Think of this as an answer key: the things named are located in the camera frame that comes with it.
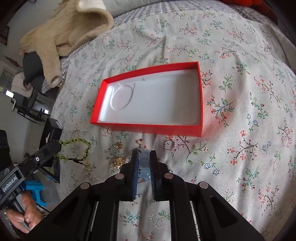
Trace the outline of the gold flower jewelry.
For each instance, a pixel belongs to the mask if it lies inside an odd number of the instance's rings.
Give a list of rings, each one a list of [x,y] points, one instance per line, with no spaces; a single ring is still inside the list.
[[[123,149],[122,142],[116,142],[112,145],[114,148],[113,158],[112,158],[112,165],[114,169],[121,169],[121,167],[130,162],[130,154],[124,154],[120,151]]]

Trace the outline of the small gold earring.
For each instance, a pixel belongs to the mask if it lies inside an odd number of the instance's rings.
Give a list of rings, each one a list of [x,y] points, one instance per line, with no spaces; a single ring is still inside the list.
[[[138,148],[139,149],[143,149],[144,148],[143,141],[144,140],[142,138],[140,138],[140,139],[137,140],[137,144],[138,144]]]

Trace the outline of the grey quilted pillow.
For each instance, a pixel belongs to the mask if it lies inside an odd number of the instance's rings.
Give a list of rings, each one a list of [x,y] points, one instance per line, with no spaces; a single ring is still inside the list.
[[[129,13],[130,11],[140,9],[140,13],[159,14],[168,9],[168,5],[174,1],[138,1],[138,0],[104,0],[106,10],[113,17]]]

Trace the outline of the orange pumpkin plush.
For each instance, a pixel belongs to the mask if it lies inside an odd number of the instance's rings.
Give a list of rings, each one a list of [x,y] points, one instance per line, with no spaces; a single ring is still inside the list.
[[[226,4],[236,4],[239,6],[258,6],[262,3],[262,0],[221,0]]]

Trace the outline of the black chair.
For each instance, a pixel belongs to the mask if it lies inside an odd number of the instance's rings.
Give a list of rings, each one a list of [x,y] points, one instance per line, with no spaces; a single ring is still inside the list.
[[[42,123],[45,121],[43,117],[48,117],[49,114],[45,112],[46,108],[43,106],[43,102],[38,100],[38,96],[44,96],[49,100],[55,101],[60,87],[48,87],[41,59],[36,52],[24,54],[23,73],[25,77],[24,83],[30,85],[33,92],[30,97],[24,99],[22,104],[20,104],[18,113],[34,123]]]

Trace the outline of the beige fleece jacket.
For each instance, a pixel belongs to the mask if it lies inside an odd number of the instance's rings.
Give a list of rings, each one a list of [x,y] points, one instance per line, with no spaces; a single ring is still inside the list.
[[[103,1],[62,1],[50,19],[22,37],[20,48],[37,53],[45,80],[54,88],[62,82],[60,57],[69,56],[112,26],[113,17]]]

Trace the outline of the red jewelry box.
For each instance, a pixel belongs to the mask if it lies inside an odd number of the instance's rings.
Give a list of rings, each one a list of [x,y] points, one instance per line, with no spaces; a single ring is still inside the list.
[[[199,63],[157,65],[104,79],[90,122],[114,131],[200,137]]]

